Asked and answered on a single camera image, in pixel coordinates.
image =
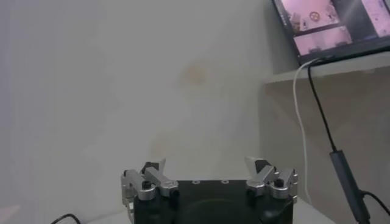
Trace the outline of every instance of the black cable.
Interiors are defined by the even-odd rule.
[[[366,196],[366,195],[369,195],[371,196],[373,199],[375,199],[378,204],[383,208],[383,210],[386,211],[386,213],[390,216],[390,210],[389,208],[386,207],[386,205],[373,193],[371,192],[368,192],[368,191],[360,191],[361,192],[361,195],[362,197]]]
[[[329,138],[329,141],[330,141],[330,145],[332,147],[332,150],[333,152],[338,152],[336,146],[335,146],[335,143],[333,142],[333,138],[332,138],[332,134],[330,133],[330,129],[329,129],[329,125],[328,125],[328,122],[327,122],[327,118],[325,117],[325,113],[324,113],[324,110],[322,109],[322,105],[321,105],[321,102],[319,101],[319,98],[318,98],[318,94],[317,94],[317,91],[316,91],[316,88],[314,86],[314,82],[313,82],[313,78],[311,76],[311,67],[317,62],[317,61],[320,61],[322,60],[321,58],[318,59],[318,60],[315,60],[313,61],[312,63],[310,63],[307,67],[307,72],[308,72],[308,76],[309,76],[309,82],[310,82],[310,86],[311,86],[311,90],[313,91],[313,95],[314,95],[314,98],[316,99],[316,102],[317,102],[317,105],[318,105],[318,108],[319,108],[319,111],[321,113],[321,118],[322,120],[324,121],[324,125],[325,125],[325,130],[328,134],[328,138]],[[361,195],[362,197],[364,197],[365,195],[369,195],[371,196],[373,199],[375,199],[378,204],[386,211],[386,213],[388,215],[390,215],[390,210],[389,208],[386,207],[386,205],[376,196],[374,195],[373,193],[371,192],[368,192],[368,191],[360,191],[361,192]]]
[[[319,112],[321,113],[322,120],[324,121],[325,129],[326,129],[326,132],[328,134],[329,141],[330,141],[330,146],[332,147],[332,150],[334,152],[337,152],[337,148],[336,148],[335,143],[333,142],[333,138],[331,136],[332,134],[330,133],[330,129],[329,129],[329,125],[328,125],[328,122],[327,122],[327,118],[325,117],[324,110],[322,109],[322,105],[321,105],[321,103],[319,101],[319,98],[318,98],[318,95],[317,95],[317,91],[316,91],[316,89],[314,87],[313,78],[311,77],[311,67],[317,61],[318,60],[316,60],[316,61],[314,61],[314,62],[312,62],[311,64],[308,65],[307,73],[308,73],[308,76],[309,76],[309,82],[310,82],[311,90],[313,91],[314,98],[316,98],[316,102],[317,102],[317,105],[318,105],[318,108],[319,108]]]
[[[77,224],[81,224],[80,223],[80,220],[74,215],[74,214],[66,214],[66,215],[63,215],[61,217],[59,217],[58,219],[56,219],[54,222],[52,222],[51,224],[57,224],[57,223],[60,223],[62,220],[66,219],[66,218],[72,218]]]

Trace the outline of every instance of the computer screen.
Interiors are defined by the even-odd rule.
[[[276,1],[300,57],[390,37],[390,11],[384,0]]]

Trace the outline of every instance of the shelf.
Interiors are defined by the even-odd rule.
[[[313,77],[343,74],[356,71],[368,71],[372,69],[390,66],[390,52],[382,52],[344,61],[337,61],[312,68]],[[284,82],[294,79],[296,70],[282,74],[273,74],[263,79],[264,83]],[[307,69],[302,70],[298,79],[307,79]]]

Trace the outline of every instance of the white table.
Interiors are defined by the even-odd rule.
[[[294,224],[335,224],[312,206],[299,199],[294,205]],[[112,215],[89,224],[130,224],[127,212]]]

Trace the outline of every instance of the screw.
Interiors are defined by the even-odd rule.
[[[276,179],[274,182],[275,187],[283,187],[285,185],[285,182],[282,179]]]
[[[142,190],[147,190],[150,189],[151,187],[152,187],[152,182],[148,180],[142,182]]]

